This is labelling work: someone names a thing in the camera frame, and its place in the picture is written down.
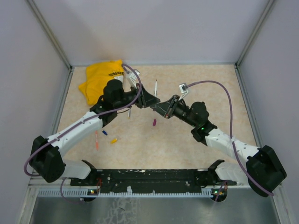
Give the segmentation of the white pen red marks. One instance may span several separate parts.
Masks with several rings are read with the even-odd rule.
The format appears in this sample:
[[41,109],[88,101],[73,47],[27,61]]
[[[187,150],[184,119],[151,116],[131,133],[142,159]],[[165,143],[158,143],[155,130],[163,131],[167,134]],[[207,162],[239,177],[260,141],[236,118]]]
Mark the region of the white pen red marks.
[[155,80],[154,96],[157,96],[157,80]]

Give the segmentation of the orange white pen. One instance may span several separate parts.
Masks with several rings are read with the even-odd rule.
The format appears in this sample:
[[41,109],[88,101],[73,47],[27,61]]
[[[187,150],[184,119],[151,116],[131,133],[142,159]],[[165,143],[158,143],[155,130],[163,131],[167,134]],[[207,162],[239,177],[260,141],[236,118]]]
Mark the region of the orange white pen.
[[98,132],[98,130],[95,131],[95,144],[96,144],[96,150],[99,151],[100,145],[99,145],[99,132]]

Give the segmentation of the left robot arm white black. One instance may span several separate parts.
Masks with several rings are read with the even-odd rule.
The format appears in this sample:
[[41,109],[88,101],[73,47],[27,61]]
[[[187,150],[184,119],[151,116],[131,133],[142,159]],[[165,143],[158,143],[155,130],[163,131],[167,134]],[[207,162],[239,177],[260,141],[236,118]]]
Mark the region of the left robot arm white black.
[[147,108],[160,102],[160,99],[148,93],[142,85],[132,87],[125,92],[122,82],[110,80],[98,102],[74,124],[66,129],[44,138],[34,139],[30,166],[48,183],[60,178],[77,178],[92,185],[97,173],[86,161],[68,161],[63,157],[83,138],[105,127],[117,117],[118,110],[136,105]]

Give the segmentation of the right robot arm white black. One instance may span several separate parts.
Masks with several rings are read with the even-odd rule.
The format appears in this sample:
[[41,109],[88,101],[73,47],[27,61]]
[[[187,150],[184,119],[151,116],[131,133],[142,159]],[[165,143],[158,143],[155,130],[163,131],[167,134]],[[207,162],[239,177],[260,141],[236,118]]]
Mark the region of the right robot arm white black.
[[193,138],[208,147],[222,151],[235,159],[236,164],[221,162],[209,172],[209,181],[215,185],[232,181],[249,185],[257,194],[267,197],[286,177],[287,173],[274,149],[268,145],[252,146],[231,138],[209,119],[204,102],[187,106],[178,95],[151,106],[166,119],[176,117],[191,125]]

